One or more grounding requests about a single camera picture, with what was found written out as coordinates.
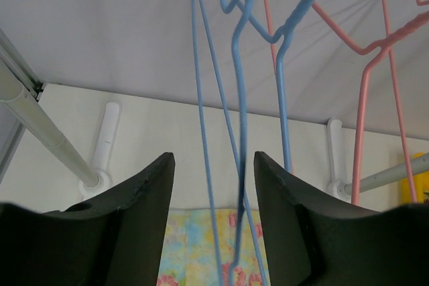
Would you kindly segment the floral pastel skirt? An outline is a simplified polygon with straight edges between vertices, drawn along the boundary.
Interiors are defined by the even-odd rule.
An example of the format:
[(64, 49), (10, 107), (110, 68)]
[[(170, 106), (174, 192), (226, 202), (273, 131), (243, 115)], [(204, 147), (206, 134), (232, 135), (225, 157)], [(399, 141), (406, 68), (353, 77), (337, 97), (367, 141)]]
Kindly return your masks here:
[[(236, 211), (215, 211), (221, 254), (221, 277), (228, 285), (233, 260)], [(170, 210), (157, 285), (218, 285), (215, 242), (210, 210)], [(251, 229), (243, 218), (241, 258), (233, 273), (233, 285), (262, 285)]]

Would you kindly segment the silver white clothes rack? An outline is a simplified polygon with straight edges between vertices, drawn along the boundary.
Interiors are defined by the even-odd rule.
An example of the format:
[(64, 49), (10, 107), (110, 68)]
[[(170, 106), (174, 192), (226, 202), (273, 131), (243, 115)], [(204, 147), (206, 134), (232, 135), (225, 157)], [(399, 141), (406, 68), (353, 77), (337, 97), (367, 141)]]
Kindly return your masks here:
[[(82, 195), (99, 194), (108, 189), (109, 175), (101, 167), (92, 168), (81, 157), (61, 130), (45, 113), (27, 88), (14, 76), (1, 58), (1, 104), (15, 115), (54, 157), (62, 162), (83, 184)], [(428, 153), (410, 162), (412, 173), (428, 171)], [(406, 165), (401, 164), (370, 175), (361, 180), (360, 192), (366, 192), (401, 180), (406, 176)]]

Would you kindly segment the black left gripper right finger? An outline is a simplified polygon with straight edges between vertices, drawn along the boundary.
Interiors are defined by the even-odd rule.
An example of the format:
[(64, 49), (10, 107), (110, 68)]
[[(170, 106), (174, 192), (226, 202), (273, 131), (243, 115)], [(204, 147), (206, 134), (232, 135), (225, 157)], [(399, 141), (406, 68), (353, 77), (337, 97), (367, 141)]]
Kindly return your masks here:
[(336, 199), (262, 151), (255, 187), (272, 285), (427, 285), (428, 206), (375, 212)]

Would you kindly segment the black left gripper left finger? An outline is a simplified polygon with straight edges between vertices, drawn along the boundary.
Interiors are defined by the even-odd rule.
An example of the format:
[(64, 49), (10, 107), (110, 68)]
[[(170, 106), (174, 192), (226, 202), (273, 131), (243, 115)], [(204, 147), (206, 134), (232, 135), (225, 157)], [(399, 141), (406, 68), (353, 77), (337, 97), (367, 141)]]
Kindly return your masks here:
[(165, 152), (64, 211), (1, 205), (2, 285), (155, 285), (174, 183)]

